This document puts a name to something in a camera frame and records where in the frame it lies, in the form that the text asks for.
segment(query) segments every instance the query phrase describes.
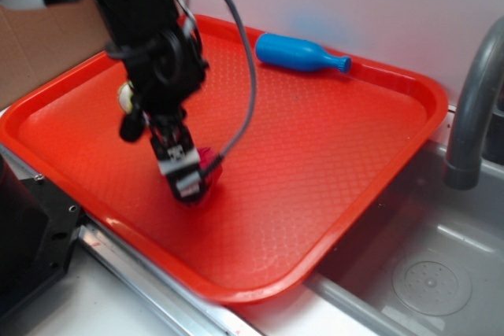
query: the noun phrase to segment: red object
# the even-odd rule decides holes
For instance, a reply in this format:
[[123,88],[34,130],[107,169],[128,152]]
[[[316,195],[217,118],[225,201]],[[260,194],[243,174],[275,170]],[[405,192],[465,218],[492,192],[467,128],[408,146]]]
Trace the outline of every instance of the red object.
[[[202,169],[207,168],[213,160],[217,157],[215,152],[210,148],[210,147],[200,147],[198,148],[198,154],[200,163],[199,167]],[[205,183],[207,186],[206,193],[203,195],[202,198],[199,199],[199,201],[196,201],[195,203],[183,203],[180,202],[180,205],[186,208],[195,208],[197,206],[203,206],[206,204],[208,201],[208,198],[211,196],[213,188],[217,185],[217,181],[222,175],[222,164],[219,164],[206,178],[205,178]]]
[[[185,104],[187,124],[196,146],[220,150],[245,116],[248,69],[233,24],[199,17],[198,25],[211,67]],[[248,33],[254,44],[262,32]],[[309,274],[447,112],[434,81],[352,60],[347,75],[258,64],[250,129],[194,209],[175,203],[147,135],[120,140],[125,71],[105,54],[13,105],[0,139],[196,293],[259,301]]]

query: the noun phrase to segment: gray faucet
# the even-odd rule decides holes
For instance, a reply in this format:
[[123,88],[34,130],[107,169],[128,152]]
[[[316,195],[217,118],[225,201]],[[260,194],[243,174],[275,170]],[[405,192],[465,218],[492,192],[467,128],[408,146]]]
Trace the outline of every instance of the gray faucet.
[[481,157],[504,164],[504,17],[490,28],[465,80],[448,142],[444,182],[467,190],[480,177]]

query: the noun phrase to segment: stainless steel sink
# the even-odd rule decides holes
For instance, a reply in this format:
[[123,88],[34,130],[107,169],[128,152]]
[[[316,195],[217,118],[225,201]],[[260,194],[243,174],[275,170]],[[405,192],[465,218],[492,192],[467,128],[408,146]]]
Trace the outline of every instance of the stainless steel sink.
[[504,334],[504,170],[452,190],[444,152],[428,143],[308,280],[378,334]]

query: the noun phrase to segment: gray cable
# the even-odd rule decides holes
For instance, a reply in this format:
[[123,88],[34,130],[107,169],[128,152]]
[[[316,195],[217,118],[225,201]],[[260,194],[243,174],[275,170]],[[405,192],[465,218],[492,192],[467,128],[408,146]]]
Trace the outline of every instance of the gray cable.
[[242,138],[243,134],[245,133],[245,130],[249,127],[249,124],[252,120],[252,115],[254,113],[255,98],[258,86],[257,75],[254,66],[254,56],[252,54],[252,49],[250,47],[248,38],[246,37],[245,27],[243,26],[243,22],[239,16],[235,3],[232,0],[224,0],[224,1],[226,2],[229,10],[231,11],[233,18],[235,19],[236,26],[238,27],[240,37],[243,41],[243,47],[245,48],[246,59],[250,70],[250,100],[246,117],[245,120],[243,121],[242,127],[238,130],[235,136],[228,142],[226,147],[222,149],[222,152],[220,153],[222,158],[224,158],[229,153],[229,151],[235,146],[235,144]]

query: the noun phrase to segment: blue bottle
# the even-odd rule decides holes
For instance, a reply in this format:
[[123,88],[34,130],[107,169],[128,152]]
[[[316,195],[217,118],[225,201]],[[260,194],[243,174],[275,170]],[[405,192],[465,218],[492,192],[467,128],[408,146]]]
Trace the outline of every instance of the blue bottle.
[[315,42],[266,33],[259,37],[255,53],[259,61],[293,70],[312,72],[321,68],[350,70],[350,57],[335,57]]

